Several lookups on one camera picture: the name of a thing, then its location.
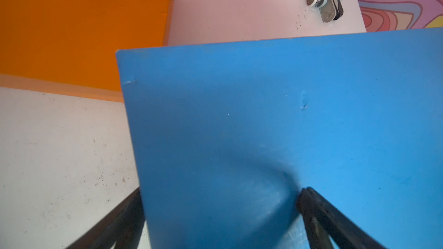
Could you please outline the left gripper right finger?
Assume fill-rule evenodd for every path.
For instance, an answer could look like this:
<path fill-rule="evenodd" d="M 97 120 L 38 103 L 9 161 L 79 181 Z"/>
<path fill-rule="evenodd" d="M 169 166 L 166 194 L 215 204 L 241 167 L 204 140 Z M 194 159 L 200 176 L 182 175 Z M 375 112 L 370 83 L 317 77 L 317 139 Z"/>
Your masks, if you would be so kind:
<path fill-rule="evenodd" d="M 383 249 L 384 246 L 311 187 L 303 188 L 296 202 L 303 217 L 311 249 Z"/>

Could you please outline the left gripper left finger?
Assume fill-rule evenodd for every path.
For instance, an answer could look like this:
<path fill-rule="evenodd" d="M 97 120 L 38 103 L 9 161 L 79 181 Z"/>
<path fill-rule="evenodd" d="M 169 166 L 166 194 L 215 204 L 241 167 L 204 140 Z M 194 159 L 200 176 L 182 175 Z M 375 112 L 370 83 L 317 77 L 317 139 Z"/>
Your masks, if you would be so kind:
<path fill-rule="evenodd" d="M 127 196 L 70 249 L 136 249 L 145 223 L 140 189 Z"/>

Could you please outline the blue shoebox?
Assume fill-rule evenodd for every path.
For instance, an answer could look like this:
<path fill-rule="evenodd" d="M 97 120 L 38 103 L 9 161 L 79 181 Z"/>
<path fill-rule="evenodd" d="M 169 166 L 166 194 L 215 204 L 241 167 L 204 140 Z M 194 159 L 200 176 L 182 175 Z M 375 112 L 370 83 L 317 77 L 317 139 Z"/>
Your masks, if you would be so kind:
<path fill-rule="evenodd" d="M 387 248 L 442 248 L 441 28 L 116 58 L 152 248 L 306 248 L 304 187 Z"/>

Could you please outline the orange shoebox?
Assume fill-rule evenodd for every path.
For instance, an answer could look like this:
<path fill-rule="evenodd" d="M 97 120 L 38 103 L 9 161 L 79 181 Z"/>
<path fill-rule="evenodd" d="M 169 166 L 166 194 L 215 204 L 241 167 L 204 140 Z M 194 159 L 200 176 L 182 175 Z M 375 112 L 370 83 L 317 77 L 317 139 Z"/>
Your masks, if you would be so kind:
<path fill-rule="evenodd" d="M 121 102 L 118 50 L 165 46 L 174 0 L 1 0 L 1 86 Z"/>

